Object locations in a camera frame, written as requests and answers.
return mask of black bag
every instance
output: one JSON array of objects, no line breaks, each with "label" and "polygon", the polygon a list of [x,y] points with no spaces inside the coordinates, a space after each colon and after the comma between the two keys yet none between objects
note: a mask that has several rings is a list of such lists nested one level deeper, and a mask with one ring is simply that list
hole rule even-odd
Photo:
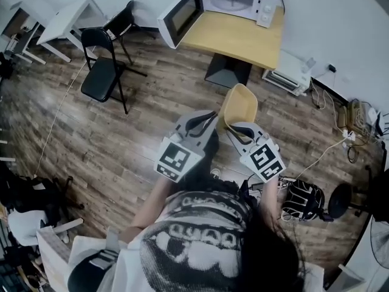
[{"label": "black bag", "polygon": [[324,201],[324,193],[319,187],[298,179],[289,185],[281,219],[289,221],[295,217],[300,221],[314,220],[323,213]]}]

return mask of wooden floor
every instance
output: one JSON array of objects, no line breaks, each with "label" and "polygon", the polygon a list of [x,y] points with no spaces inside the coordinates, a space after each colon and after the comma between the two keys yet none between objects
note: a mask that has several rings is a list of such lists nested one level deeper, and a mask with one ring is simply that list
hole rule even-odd
[{"label": "wooden floor", "polygon": [[[1,148],[16,157],[13,167],[21,175],[35,173],[57,109],[84,63],[82,52],[72,44],[58,41],[55,46],[72,61],[65,63],[42,47],[34,47],[32,52],[47,64],[21,61],[12,78],[1,86],[1,126],[6,130],[2,139],[10,141]],[[126,61],[122,49],[115,46],[118,59]],[[204,81],[212,59],[208,54],[189,48],[172,50],[160,37],[154,41],[140,33],[127,35],[126,46],[135,61],[133,68],[148,74],[147,78],[130,72],[122,75],[129,114],[126,116],[115,100],[98,103],[80,92],[88,73],[84,66],[58,113],[38,170],[41,176],[57,176],[62,181],[68,175],[74,177],[69,196],[83,203],[85,210],[71,212],[85,219],[78,230],[85,235],[103,236],[109,225],[117,229],[129,225],[156,181],[153,159],[162,137],[182,114],[218,111],[227,93],[227,89]],[[285,175],[297,176],[341,140],[334,128],[331,101],[319,111],[310,96],[296,98],[262,82],[261,71],[253,67],[247,84],[258,98],[256,122],[280,146],[287,165]],[[215,166],[222,169],[222,179],[241,184],[251,172],[239,163],[226,135],[221,134],[220,140]],[[377,144],[359,150],[358,162],[350,164],[339,145],[301,179],[321,187],[327,201],[342,182],[366,187],[363,167],[370,164],[377,173],[382,152]],[[291,234],[295,232],[306,261],[325,267],[329,278],[354,246],[366,217],[357,218],[349,210],[333,223],[315,220],[283,226]]]}]

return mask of long dark hair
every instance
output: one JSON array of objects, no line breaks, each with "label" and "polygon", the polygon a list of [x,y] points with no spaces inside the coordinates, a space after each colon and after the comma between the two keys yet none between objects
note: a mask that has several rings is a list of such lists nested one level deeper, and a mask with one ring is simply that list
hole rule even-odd
[{"label": "long dark hair", "polygon": [[301,251],[263,211],[253,210],[243,236],[237,291],[304,290]]}]

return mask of shoe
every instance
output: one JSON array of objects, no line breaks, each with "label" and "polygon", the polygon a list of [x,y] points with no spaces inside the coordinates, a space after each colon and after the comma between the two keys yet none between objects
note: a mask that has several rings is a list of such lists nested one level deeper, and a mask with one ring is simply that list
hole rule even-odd
[{"label": "shoe", "polygon": [[213,169],[211,171],[212,178],[214,178],[214,179],[219,179],[220,178],[220,174],[221,174],[221,172],[220,172],[219,169],[215,168],[215,169]]}]

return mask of chair leg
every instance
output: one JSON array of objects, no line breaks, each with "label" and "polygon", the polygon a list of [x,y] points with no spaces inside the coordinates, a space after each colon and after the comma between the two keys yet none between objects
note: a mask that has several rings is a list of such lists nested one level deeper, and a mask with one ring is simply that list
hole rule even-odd
[{"label": "chair leg", "polygon": [[150,38],[153,38],[154,40],[156,39],[156,37],[154,37],[152,34],[150,34],[147,30],[144,30],[143,28],[141,28],[139,25],[134,23],[134,26],[137,27],[141,32],[148,35]]},{"label": "chair leg", "polygon": [[120,79],[117,79],[117,83],[118,83],[118,85],[119,85],[120,97],[122,98],[123,107],[124,107],[124,112],[125,112],[126,114],[128,114],[127,107],[126,107],[126,101],[124,100],[123,90],[122,90],[122,84],[120,83]]},{"label": "chair leg", "polygon": [[147,75],[144,74],[143,72],[136,71],[136,70],[134,70],[134,69],[132,69],[132,68],[129,68],[129,67],[127,67],[127,66],[125,67],[125,69],[127,69],[128,71],[135,72],[135,73],[138,74],[138,75],[142,75],[142,76],[144,76],[144,77],[147,77]]},{"label": "chair leg", "polygon": [[127,58],[128,58],[129,63],[130,63],[131,65],[133,65],[134,62],[133,62],[133,60],[131,59],[131,57],[129,57],[129,54],[128,54],[126,48],[124,47],[123,36],[120,36],[120,37],[119,37],[119,42],[120,42],[120,45],[121,45],[122,48],[123,48],[123,51],[124,51],[125,55],[126,55]]}]

